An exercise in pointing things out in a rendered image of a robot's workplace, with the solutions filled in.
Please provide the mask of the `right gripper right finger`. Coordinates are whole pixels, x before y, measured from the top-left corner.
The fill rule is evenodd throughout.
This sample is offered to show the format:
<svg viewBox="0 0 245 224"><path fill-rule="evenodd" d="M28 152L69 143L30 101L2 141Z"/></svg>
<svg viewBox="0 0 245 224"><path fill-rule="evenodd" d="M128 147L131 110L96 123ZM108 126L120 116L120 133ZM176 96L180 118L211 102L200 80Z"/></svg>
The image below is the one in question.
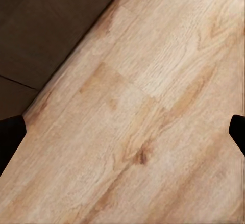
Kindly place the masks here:
<svg viewBox="0 0 245 224"><path fill-rule="evenodd" d="M233 115L229 133L245 156L245 117Z"/></svg>

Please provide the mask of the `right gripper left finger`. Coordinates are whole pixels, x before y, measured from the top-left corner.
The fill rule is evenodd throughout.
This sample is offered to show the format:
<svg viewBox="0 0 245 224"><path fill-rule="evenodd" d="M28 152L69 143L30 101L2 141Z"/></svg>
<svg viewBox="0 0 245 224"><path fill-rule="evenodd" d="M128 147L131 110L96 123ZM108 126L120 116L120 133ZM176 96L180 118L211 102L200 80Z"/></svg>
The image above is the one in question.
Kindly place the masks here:
<svg viewBox="0 0 245 224"><path fill-rule="evenodd" d="M0 120L0 176L27 134L21 115Z"/></svg>

